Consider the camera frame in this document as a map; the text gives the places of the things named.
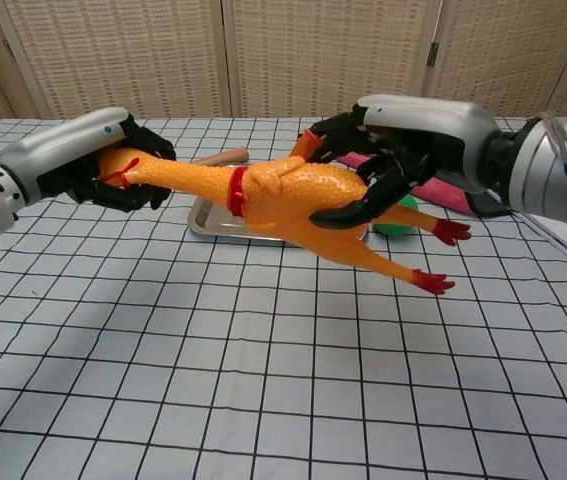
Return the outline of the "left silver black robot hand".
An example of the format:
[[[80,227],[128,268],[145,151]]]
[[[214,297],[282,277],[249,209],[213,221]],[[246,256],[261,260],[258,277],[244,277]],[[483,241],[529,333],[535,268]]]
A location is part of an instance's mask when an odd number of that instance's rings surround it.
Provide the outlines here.
[[[169,196],[165,188],[137,185],[125,189],[100,181],[99,160],[109,150],[133,148],[174,161],[173,144],[138,125],[123,107],[105,107],[28,135],[0,153],[0,166],[32,205],[62,193],[81,204],[131,212],[148,204],[157,209]]]

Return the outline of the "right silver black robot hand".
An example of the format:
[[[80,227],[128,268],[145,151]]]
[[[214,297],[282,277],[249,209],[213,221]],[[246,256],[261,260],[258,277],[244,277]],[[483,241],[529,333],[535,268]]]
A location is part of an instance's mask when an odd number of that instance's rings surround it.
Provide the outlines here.
[[[319,140],[311,162],[328,163],[350,152],[371,156],[359,169],[362,194],[310,216],[329,229],[377,219],[434,177],[466,192],[484,191],[479,164],[500,134],[492,114],[476,103],[395,94],[363,96],[351,110],[309,131]]]

